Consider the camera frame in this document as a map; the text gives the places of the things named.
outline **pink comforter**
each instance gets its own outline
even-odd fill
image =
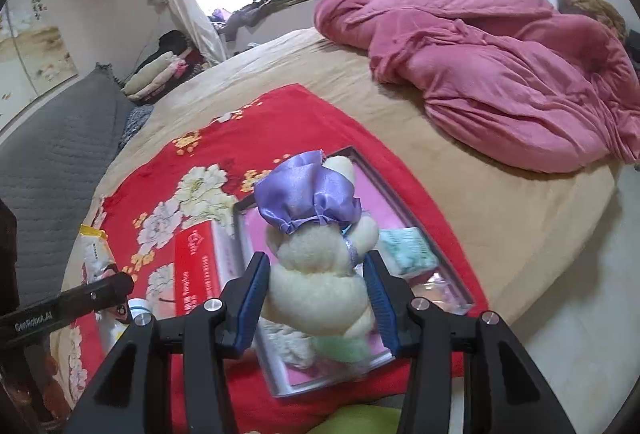
[[[502,163],[572,172],[640,154],[640,86],[619,40],[546,0],[322,0],[316,28],[418,87],[434,125]]]

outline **beige bed sheet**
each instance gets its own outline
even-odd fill
[[[373,82],[365,54],[309,29],[244,52],[161,99],[102,178],[85,222],[102,196],[170,140],[289,83],[353,117],[411,169],[449,221],[490,306],[510,322],[571,264],[615,189],[613,164],[538,175],[475,153],[430,125],[416,88]],[[80,282],[80,265],[72,255],[64,289]],[[66,344],[63,336],[54,341]]]

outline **metal screw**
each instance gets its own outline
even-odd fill
[[[431,303],[422,297],[416,297],[411,301],[411,307],[413,309],[417,309],[418,311],[424,311],[425,309],[429,309]]]
[[[133,319],[133,321],[136,323],[137,326],[146,326],[149,322],[151,322],[151,318],[153,318],[153,315],[151,313],[140,313],[140,315],[138,315],[136,318]]]
[[[490,326],[494,326],[498,322],[500,322],[500,317],[498,313],[494,313],[493,311],[485,311],[482,313],[482,322],[485,324],[489,324]]]
[[[218,311],[220,308],[222,308],[222,300],[209,299],[204,303],[204,308],[207,311]]]

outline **red floral cloth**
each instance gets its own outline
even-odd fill
[[[174,234],[198,219],[230,226],[231,206],[255,181],[291,155],[311,149],[330,154],[354,146],[398,192],[429,230],[478,303],[486,299],[465,255],[436,204],[408,168],[356,121],[298,84],[264,94],[210,125],[167,144],[133,172],[103,204],[98,224],[108,234],[118,266],[136,280],[132,297],[146,298],[156,316],[172,314]],[[82,340],[82,353],[100,350],[96,335]],[[90,378],[96,367],[81,356]],[[462,358],[454,357],[462,375]],[[173,363],[172,411],[184,430],[182,364]],[[272,398],[255,361],[228,367],[228,386],[241,433],[307,432],[341,406],[406,390],[408,364],[393,362],[364,381],[348,382],[290,400]]]

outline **green object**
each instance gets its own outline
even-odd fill
[[[419,275],[438,266],[438,258],[416,227],[381,229],[380,241],[396,262],[400,276]]]
[[[351,405],[331,414],[308,434],[395,434],[400,411],[375,405]]]
[[[371,357],[371,348],[366,337],[314,337],[313,343],[318,354],[336,362],[353,364]]]

